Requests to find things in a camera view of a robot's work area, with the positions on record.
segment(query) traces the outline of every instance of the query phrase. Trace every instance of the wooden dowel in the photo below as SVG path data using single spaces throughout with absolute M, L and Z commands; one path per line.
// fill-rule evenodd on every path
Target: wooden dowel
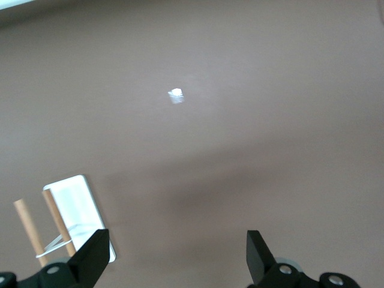
M 55 221 L 55 224 L 59 230 L 59 233 L 62 236 L 62 240 L 64 242 L 67 242 L 71 240 L 71 236 L 68 232 L 67 227 L 64 224 L 64 221 L 61 217 L 60 211 L 58 206 L 56 205 L 56 202 L 52 196 L 52 193 L 49 189 L 43 191 L 43 196 L 47 202 L 47 206 L 49 208 L 49 211 L 53 217 L 53 220 Z M 66 246 L 66 249 L 68 251 L 68 254 L 70 257 L 72 257 L 76 253 L 76 249 L 73 245 L 73 242 L 69 242 Z
M 28 207 L 26 206 L 24 199 L 20 199 L 13 203 L 16 211 L 20 217 L 21 222 L 23 223 L 24 229 L 28 238 L 35 250 L 37 255 L 43 254 L 45 252 L 43 243 L 40 239 L 40 236 L 37 232 L 36 226 L 32 220 L 32 217 L 28 211 Z M 48 263 L 48 257 L 42 256 L 38 258 L 41 267 L 44 267 Z

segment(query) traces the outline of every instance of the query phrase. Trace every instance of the metal screw head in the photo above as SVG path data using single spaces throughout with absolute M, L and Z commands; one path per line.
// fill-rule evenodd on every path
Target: metal screw head
M 335 285 L 342 286 L 344 284 L 343 279 L 341 279 L 339 276 L 331 275 L 328 277 L 329 282 Z
M 47 270 L 47 273 L 48 273 L 48 274 L 54 274 L 54 273 L 58 272 L 59 270 L 60 270 L 59 267 L 57 267 L 57 266 L 53 266 L 53 267 L 51 267 L 51 268 L 49 268 L 49 269 Z
M 290 269 L 287 265 L 281 265 L 279 270 L 284 274 L 292 274 L 292 269 Z

